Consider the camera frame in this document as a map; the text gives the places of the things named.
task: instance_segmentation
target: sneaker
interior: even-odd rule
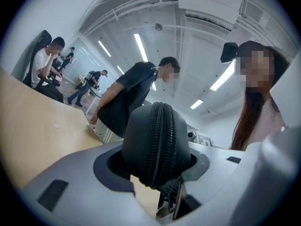
[[[72,101],[70,100],[70,97],[67,97],[68,104],[72,105]]]
[[[75,103],[77,106],[79,106],[79,107],[83,107],[83,105],[81,104],[81,103]]]

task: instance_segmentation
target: pink top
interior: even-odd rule
[[[262,106],[260,117],[246,145],[263,141],[268,134],[280,131],[283,126],[281,114],[274,110],[271,99],[267,100]]]

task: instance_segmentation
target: man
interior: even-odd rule
[[[68,104],[72,105],[72,100],[77,97],[77,101],[76,101],[76,105],[78,105],[79,107],[82,107],[83,105],[80,103],[81,98],[83,97],[83,95],[92,87],[98,87],[98,80],[100,78],[100,76],[107,76],[108,72],[106,70],[103,71],[96,71],[94,72],[94,74],[92,75],[92,77],[86,82],[86,84],[81,87],[77,92],[75,92],[73,95],[71,95],[70,97],[67,98],[68,100]]]
[[[61,66],[61,68],[60,68],[60,70],[59,70],[59,73],[60,74],[63,74],[63,69],[64,68],[66,68],[66,65],[68,64],[68,63],[70,63],[70,61],[72,60],[72,58],[74,57],[74,50],[75,50],[75,48],[74,47],[72,47],[72,48],[70,48],[71,49],[71,52],[68,54],[68,56],[64,59],[64,61],[63,61],[63,63],[62,63],[62,66]]]
[[[168,82],[179,72],[178,61],[165,57],[158,68],[151,62],[139,62],[120,76],[103,94],[90,120],[100,140],[104,144],[121,140],[131,112],[142,105],[153,82]]]
[[[64,46],[64,39],[57,37],[51,42],[48,47],[42,48],[36,53],[32,63],[32,88],[36,88],[36,86],[38,85],[40,81],[40,78],[38,77],[39,74],[42,77],[46,78],[51,71],[55,75],[62,77],[60,73],[56,71],[54,67],[52,67],[52,63],[53,60],[58,57],[58,54],[62,52]],[[47,97],[64,103],[63,95],[52,84],[47,84],[46,82],[44,82],[37,91]]]

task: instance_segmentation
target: long brown hair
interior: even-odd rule
[[[279,78],[283,75],[289,66],[286,58],[275,48],[265,46],[274,57],[274,85]],[[275,111],[279,112],[275,101],[271,99],[272,107]],[[233,142],[231,149],[243,151],[246,149],[247,141],[259,119],[261,109],[264,104],[263,97],[260,93],[254,93],[248,87],[245,90],[244,107],[241,112],[240,118],[237,122],[233,132]]]

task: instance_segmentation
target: wooden table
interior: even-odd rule
[[[60,158],[102,145],[81,110],[40,94],[2,69],[0,113],[1,163],[19,188]]]

